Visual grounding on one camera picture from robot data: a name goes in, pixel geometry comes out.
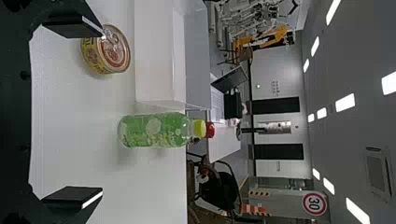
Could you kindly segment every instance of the computer screen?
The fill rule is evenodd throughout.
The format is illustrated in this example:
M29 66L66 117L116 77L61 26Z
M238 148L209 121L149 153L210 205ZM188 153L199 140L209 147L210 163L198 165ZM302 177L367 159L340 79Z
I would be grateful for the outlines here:
M212 86L222 93L225 93L246 81L248 81L248 78L244 69L241 66L238 66L224 77L212 82Z

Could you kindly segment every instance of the white wall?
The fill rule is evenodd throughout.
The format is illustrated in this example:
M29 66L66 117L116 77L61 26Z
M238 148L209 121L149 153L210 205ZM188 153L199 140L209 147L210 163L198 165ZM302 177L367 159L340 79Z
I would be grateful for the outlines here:
M257 161L258 176L288 178L311 178L311 161L308 147L307 115L305 111L304 80L302 68L301 36L297 34L296 44L290 47L262 49L254 53L252 71L253 100L300 97L300 113L255 115L254 126L260 121L291 121L291 134L255 134L256 144L298 144L304 145L303 161L281 161L281 171L276 169L277 161ZM273 93L272 83L278 82L279 93Z

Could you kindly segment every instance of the yellow bottle cap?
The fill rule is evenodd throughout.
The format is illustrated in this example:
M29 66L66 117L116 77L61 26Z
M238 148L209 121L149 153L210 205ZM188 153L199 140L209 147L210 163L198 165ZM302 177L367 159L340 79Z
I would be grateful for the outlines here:
M202 119L194 122L194 135L199 138L206 136L206 123Z

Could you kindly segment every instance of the tin can lid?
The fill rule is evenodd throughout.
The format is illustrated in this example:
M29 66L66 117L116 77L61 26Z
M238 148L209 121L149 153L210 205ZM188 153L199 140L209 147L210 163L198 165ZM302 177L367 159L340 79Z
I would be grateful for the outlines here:
M131 63L131 51L128 40L115 26L103 25L104 35L98 38L98 51L106 67L115 73L126 71Z

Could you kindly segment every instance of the water bottle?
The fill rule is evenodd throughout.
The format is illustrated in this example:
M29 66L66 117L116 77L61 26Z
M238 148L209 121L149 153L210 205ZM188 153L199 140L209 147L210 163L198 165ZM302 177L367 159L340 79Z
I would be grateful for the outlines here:
M125 116L118 132L126 147L183 147L205 137L206 124L181 113Z

